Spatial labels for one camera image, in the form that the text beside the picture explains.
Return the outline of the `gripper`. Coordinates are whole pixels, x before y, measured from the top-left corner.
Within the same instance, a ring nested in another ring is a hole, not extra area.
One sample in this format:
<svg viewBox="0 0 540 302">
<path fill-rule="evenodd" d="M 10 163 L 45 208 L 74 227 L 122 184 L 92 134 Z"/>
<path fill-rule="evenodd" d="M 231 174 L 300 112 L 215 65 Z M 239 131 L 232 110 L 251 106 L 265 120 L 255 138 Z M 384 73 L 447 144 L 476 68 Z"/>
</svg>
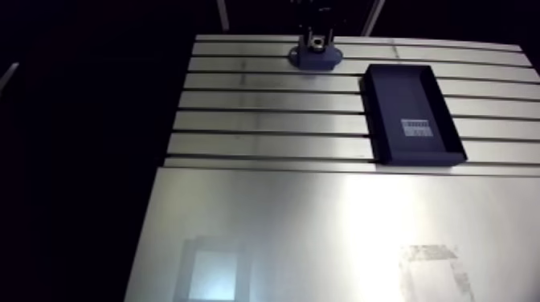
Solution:
<svg viewBox="0 0 540 302">
<path fill-rule="evenodd" d="M 296 0 L 296 10 L 301 29 L 301 45 L 308 47 L 312 35 L 323 35 L 325 48 L 330 47 L 336 25 L 335 1 Z"/>
</svg>

